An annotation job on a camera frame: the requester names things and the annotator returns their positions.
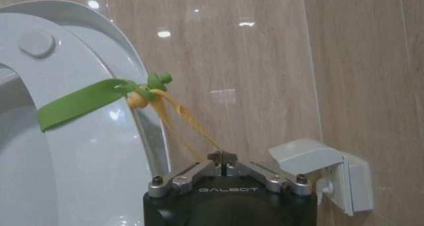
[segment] green strap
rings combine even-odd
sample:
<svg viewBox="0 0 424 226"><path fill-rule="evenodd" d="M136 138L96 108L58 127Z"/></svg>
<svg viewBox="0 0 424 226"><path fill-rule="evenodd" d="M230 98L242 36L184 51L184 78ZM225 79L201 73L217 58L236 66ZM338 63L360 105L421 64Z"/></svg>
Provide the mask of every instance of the green strap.
<svg viewBox="0 0 424 226"><path fill-rule="evenodd" d="M41 131L54 128L136 91L150 100L154 95L125 79L105 79L44 105L37 112Z"/></svg>

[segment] toilet bowl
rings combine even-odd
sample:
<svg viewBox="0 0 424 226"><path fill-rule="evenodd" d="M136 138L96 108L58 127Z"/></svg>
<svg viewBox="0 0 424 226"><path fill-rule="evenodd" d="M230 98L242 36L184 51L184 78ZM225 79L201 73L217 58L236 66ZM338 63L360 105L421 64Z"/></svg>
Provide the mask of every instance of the toilet bowl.
<svg viewBox="0 0 424 226"><path fill-rule="evenodd" d="M106 79L146 82L133 46L82 5L0 8L0 225L140 226L153 174L170 170L153 110L121 98L42 133L36 110Z"/></svg>

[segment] white toilet lid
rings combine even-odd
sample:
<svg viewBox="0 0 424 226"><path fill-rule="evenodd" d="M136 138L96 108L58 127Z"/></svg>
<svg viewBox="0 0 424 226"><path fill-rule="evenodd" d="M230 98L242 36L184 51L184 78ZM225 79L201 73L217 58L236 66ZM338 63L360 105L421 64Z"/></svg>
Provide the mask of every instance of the white toilet lid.
<svg viewBox="0 0 424 226"><path fill-rule="evenodd" d="M78 4L45 2L54 11L54 5L76 5L74 15L84 16ZM104 25L98 18L90 21ZM101 33L77 25L64 27L34 15L0 13L0 64L18 74L36 108L114 76L145 82L133 47L113 28ZM100 47L93 51L96 42ZM122 58L138 64L122 66ZM152 175L136 119L120 99L45 133L60 226L142 225L142 194ZM161 158L169 165L169 156Z"/></svg>

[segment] wall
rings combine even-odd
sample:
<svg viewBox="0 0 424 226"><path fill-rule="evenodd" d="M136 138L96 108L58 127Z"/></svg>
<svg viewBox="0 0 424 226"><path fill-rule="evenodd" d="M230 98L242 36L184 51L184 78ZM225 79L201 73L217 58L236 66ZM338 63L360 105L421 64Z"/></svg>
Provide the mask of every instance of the wall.
<svg viewBox="0 0 424 226"><path fill-rule="evenodd" d="M337 226L422 225L424 0L305 0L322 140L370 163L374 211Z"/></svg>

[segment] bolt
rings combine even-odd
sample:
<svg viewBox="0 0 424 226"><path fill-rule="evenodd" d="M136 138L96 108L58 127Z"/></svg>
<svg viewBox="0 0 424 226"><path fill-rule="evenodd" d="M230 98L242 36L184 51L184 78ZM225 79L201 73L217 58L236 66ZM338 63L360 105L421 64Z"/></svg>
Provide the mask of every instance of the bolt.
<svg viewBox="0 0 424 226"><path fill-rule="evenodd" d="M280 175L270 176L270 180L273 181L280 181L280 179L281 179Z"/></svg>
<svg viewBox="0 0 424 226"><path fill-rule="evenodd" d="M186 181L185 176L177 176L174 179L177 180L178 183L184 183Z"/></svg>
<svg viewBox="0 0 424 226"><path fill-rule="evenodd" d="M296 176L296 182L300 183L300 184L306 184L308 183L308 178L304 174L298 174Z"/></svg>
<svg viewBox="0 0 424 226"><path fill-rule="evenodd" d="M161 185L162 182L164 182L164 179L161 178L161 176L160 176L160 175L156 175L156 176L153 177L153 179L152 179L152 185L153 185L153 186L158 186L158 185Z"/></svg>

